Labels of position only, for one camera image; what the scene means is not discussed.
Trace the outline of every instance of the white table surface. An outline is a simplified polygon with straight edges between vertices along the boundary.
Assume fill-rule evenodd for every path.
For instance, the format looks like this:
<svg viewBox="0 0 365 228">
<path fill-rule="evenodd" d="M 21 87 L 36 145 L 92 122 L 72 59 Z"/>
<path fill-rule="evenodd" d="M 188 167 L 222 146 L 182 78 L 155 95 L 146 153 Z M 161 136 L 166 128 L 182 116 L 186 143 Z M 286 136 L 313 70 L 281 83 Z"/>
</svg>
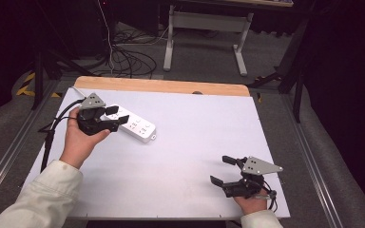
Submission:
<svg viewBox="0 0 365 228">
<path fill-rule="evenodd" d="M 99 143 L 81 168 L 84 180 L 70 217 L 80 219 L 237 219 L 233 199 L 210 182 L 238 181 L 240 170 L 221 161 L 254 156 L 273 162 L 251 97 L 80 89 L 119 104 L 157 127 L 143 143 L 123 131 Z M 58 114 L 83 98 L 70 88 Z M 48 162 L 58 160 L 66 121 L 56 129 Z M 40 171 L 44 146 L 26 183 Z M 277 174 L 264 175 L 278 192 L 279 218 L 290 217 Z"/>
</svg>

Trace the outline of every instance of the gray carpet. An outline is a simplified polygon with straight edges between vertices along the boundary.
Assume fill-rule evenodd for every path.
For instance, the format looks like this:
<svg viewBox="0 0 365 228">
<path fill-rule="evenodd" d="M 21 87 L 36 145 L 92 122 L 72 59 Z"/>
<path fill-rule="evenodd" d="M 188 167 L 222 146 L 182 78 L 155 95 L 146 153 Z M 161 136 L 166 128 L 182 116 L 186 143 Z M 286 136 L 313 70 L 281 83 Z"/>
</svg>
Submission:
<svg viewBox="0 0 365 228">
<path fill-rule="evenodd" d="M 163 71 L 165 41 L 161 40 L 153 46 L 123 48 L 139 50 L 154 58 L 158 65 L 154 74 L 159 79 L 249 84 L 257 76 L 274 72 L 274 66 L 279 65 L 290 42 L 290 37 L 276 38 L 273 35 L 250 32 L 243 49 L 249 75 L 241 77 L 231 48 L 239 38 L 238 34 L 227 32 L 221 32 L 210 39 L 196 31 L 181 31 L 175 36 L 173 63 L 169 72 Z M 56 88 L 57 92 L 64 92 L 73 85 L 75 79 L 72 75 L 77 74 L 69 72 L 67 77 L 63 77 Z M 24 77 L 19 78 L 13 90 L 17 90 L 23 80 Z M 285 227 L 330 227 L 304 161 L 302 147 L 291 121 L 292 116 L 282 100 L 285 95 L 277 94 L 274 90 L 276 84 L 273 82 L 262 89 L 253 89 L 251 93 L 256 99 L 260 121 L 274 161 L 285 168 L 279 176 L 292 217 L 282 219 L 281 223 Z M 261 94 L 261 103 L 255 96 L 258 91 Z M 365 227 L 365 197 L 310 107 L 306 91 L 304 95 L 300 114 L 301 127 L 332 194 L 343 226 Z M 44 142 L 45 135 L 36 133 L 37 129 L 52 121 L 61 101 L 61 98 L 49 98 L 31 127 L 25 144 L 0 185 L 0 213 L 16 200 L 19 186 L 28 175 Z M 0 159 L 10 147 L 31 106 L 32 97 L 13 96 L 10 103 L 0 107 Z M 230 222 L 226 225 L 235 227 Z M 65 227 L 86 227 L 86 221 L 69 219 Z"/>
</svg>

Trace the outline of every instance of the power strip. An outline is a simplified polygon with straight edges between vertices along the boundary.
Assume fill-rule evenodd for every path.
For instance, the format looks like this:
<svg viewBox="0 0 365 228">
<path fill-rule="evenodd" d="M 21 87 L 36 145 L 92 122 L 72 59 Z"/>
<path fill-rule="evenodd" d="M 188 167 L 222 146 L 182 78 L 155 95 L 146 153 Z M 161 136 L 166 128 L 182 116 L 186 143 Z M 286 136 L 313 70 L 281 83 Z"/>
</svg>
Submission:
<svg viewBox="0 0 365 228">
<path fill-rule="evenodd" d="M 149 143 L 156 139 L 156 125 L 145 120 L 144 118 L 128 111 L 127 109 L 112 104 L 110 106 L 118 106 L 118 112 L 112 115 L 105 115 L 109 120 L 118 120 L 118 118 L 129 115 L 127 123 L 120 125 L 120 129 L 132 135 L 143 143 Z"/>
</svg>

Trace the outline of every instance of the white sleeve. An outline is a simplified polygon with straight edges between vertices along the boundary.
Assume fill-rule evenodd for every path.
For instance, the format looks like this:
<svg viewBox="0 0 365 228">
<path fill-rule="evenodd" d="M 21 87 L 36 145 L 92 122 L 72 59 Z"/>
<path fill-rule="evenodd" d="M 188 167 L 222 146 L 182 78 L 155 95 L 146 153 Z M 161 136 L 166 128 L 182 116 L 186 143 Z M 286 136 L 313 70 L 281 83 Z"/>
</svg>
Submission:
<svg viewBox="0 0 365 228">
<path fill-rule="evenodd" d="M 82 173 L 53 161 L 0 215 L 0 227 L 62 227 L 79 195 Z"/>
<path fill-rule="evenodd" d="M 271 210 L 258 211 L 241 217 L 242 228 L 282 228 Z"/>
</svg>

